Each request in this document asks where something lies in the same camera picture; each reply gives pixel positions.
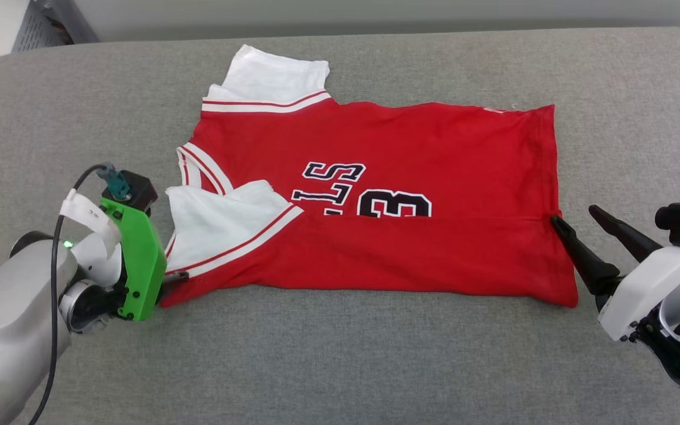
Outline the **white partition panel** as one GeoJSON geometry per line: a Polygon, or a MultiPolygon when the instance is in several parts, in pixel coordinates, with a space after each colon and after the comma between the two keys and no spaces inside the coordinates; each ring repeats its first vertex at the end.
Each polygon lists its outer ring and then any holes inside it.
{"type": "Polygon", "coordinates": [[[99,41],[680,27],[680,0],[74,0],[99,41]]]}

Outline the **grey panel support post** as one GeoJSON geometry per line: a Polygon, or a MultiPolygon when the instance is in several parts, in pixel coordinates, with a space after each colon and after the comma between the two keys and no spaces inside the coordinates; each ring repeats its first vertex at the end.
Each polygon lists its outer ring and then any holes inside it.
{"type": "Polygon", "coordinates": [[[32,0],[56,31],[64,45],[99,43],[76,0],[32,0]]]}

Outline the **red and white basketball jersey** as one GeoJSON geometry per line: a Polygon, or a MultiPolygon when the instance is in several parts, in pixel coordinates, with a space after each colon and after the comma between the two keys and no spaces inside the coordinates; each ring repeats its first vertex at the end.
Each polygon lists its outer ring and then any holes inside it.
{"type": "Polygon", "coordinates": [[[340,104],[325,60],[249,45],[177,149],[170,308],[214,290],[450,292],[574,308],[555,106],[340,104]]]}

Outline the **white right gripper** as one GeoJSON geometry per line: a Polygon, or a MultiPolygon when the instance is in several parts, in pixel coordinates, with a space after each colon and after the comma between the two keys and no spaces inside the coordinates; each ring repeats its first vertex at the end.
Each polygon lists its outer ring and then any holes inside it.
{"type": "Polygon", "coordinates": [[[599,205],[589,205],[589,214],[640,263],[622,281],[620,270],[586,247],[578,239],[575,229],[561,216],[551,217],[551,226],[589,293],[593,296],[612,295],[599,313],[599,324],[607,336],[619,341],[631,334],[632,322],[642,320],[680,285],[680,247],[663,248],[599,205]]]}

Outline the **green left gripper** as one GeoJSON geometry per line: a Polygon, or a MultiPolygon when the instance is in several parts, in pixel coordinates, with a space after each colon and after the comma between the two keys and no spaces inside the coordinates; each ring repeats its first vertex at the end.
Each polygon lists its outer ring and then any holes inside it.
{"type": "Polygon", "coordinates": [[[144,321],[151,317],[161,288],[179,286],[189,279],[189,273],[183,271],[165,275],[165,251],[146,211],[106,197],[102,198],[102,207],[118,226],[121,235],[125,300],[117,314],[127,321],[144,321]]]}

